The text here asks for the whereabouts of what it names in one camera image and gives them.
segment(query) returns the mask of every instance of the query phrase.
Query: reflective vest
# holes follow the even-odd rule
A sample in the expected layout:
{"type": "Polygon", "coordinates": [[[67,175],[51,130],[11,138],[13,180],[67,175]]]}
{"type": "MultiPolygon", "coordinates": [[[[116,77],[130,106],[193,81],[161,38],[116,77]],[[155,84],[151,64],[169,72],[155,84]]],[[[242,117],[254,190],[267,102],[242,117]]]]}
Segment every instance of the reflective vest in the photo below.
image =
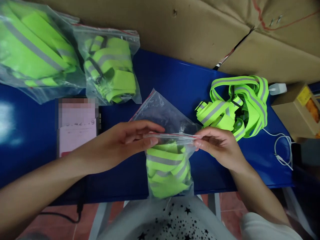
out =
{"type": "Polygon", "coordinates": [[[258,76],[220,78],[212,82],[210,97],[212,102],[200,104],[195,109],[197,119],[204,127],[212,126],[232,131],[236,140],[249,138],[267,126],[268,82],[258,76]],[[228,101],[215,90],[228,85],[228,101]]]}
{"type": "Polygon", "coordinates": [[[85,42],[89,50],[84,68],[97,91],[108,102],[136,94],[129,43],[120,38],[96,36],[85,42]]]}
{"type": "Polygon", "coordinates": [[[190,164],[184,153],[185,147],[176,142],[147,150],[147,176],[154,197],[175,196],[190,187],[190,164]]]}
{"type": "Polygon", "coordinates": [[[19,87],[60,86],[76,70],[73,47],[45,12],[4,1],[0,15],[0,64],[19,87]]]}

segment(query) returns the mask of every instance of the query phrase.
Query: red tile floor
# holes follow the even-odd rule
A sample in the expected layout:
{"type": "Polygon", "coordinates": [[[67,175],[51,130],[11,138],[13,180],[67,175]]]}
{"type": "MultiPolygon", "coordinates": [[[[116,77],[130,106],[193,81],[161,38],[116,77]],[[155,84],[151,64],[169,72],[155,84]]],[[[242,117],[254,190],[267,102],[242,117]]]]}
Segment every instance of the red tile floor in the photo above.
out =
{"type": "MultiPolygon", "coordinates": [[[[237,192],[220,193],[221,221],[229,231],[239,240],[241,231],[239,222],[241,217],[248,211],[237,192]]],[[[208,195],[201,195],[203,202],[208,205],[208,195]]],[[[108,223],[123,209],[124,202],[114,202],[108,223]]],[[[20,235],[24,236],[31,232],[41,232],[46,234],[50,240],[88,240],[94,217],[98,209],[98,204],[86,204],[83,208],[81,221],[72,224],[69,221],[57,217],[40,215],[29,225],[20,235]]],[[[44,211],[59,212],[77,218],[76,206],[47,207],[44,211]]]]}

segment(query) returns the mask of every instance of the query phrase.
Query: blue tabletop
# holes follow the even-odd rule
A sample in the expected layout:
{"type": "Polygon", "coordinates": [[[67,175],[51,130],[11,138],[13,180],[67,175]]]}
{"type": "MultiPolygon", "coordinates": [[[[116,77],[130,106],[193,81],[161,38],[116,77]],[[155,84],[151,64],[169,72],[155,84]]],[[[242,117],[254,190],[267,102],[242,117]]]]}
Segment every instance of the blue tabletop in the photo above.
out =
{"type": "MultiPolygon", "coordinates": [[[[222,72],[199,67],[176,59],[139,50],[134,57],[134,69],[140,85],[142,101],[153,88],[192,121],[197,122],[194,109],[200,101],[210,101],[209,90],[214,79],[228,77],[222,72]]],[[[222,96],[224,87],[219,87],[222,96]]],[[[270,133],[288,132],[270,107],[270,133]]],[[[101,107],[102,131],[129,121],[140,105],[125,104],[101,107]]],[[[249,163],[268,187],[292,186],[291,170],[274,157],[275,137],[264,131],[253,138],[242,138],[239,145],[249,163]]],[[[289,147],[284,138],[277,151],[286,161],[289,147]]],[[[57,156],[55,101],[38,105],[19,90],[0,85],[0,187],[23,174],[54,160],[57,156]]],[[[198,151],[190,158],[195,194],[235,191],[227,169],[209,154],[198,151]]],[[[58,198],[54,204],[74,204],[83,189],[86,202],[106,202],[143,199],[148,196],[145,154],[139,153],[117,167],[87,176],[58,198]]]]}

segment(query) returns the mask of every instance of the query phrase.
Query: star pattern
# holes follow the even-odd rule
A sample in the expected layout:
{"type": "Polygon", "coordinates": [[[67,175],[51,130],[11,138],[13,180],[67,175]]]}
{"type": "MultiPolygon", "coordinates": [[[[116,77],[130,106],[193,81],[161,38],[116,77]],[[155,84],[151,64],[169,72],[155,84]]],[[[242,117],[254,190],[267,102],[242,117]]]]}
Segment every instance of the star pattern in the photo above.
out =
{"type": "Polygon", "coordinates": [[[153,226],[149,229],[143,229],[142,233],[137,233],[137,235],[141,234],[136,240],[159,240],[156,238],[158,234],[164,240],[216,240],[214,234],[209,233],[208,229],[204,229],[204,226],[192,212],[193,209],[188,204],[180,205],[177,202],[171,202],[169,207],[163,208],[161,216],[158,215],[155,218],[153,226]]]}
{"type": "Polygon", "coordinates": [[[184,211],[187,213],[187,215],[189,215],[189,213],[191,213],[190,208],[187,208],[187,207],[186,207],[186,210],[184,210],[184,211]]]}
{"type": "Polygon", "coordinates": [[[144,237],[146,234],[144,232],[141,233],[141,235],[138,237],[139,240],[144,240],[144,237]]]}

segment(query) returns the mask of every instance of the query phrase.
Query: cardboard box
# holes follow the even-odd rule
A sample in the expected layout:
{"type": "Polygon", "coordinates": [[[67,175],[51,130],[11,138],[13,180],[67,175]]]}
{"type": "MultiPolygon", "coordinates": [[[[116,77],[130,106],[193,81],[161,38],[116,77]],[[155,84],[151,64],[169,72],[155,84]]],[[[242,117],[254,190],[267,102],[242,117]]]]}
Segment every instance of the cardboard box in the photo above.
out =
{"type": "Polygon", "coordinates": [[[186,62],[214,68],[228,56],[222,72],[320,80],[319,0],[32,1],[87,25],[135,29],[142,49],[186,62]]]}
{"type": "Polygon", "coordinates": [[[279,95],[272,108],[291,136],[319,137],[320,104],[304,83],[289,85],[288,92],[279,95]]]}

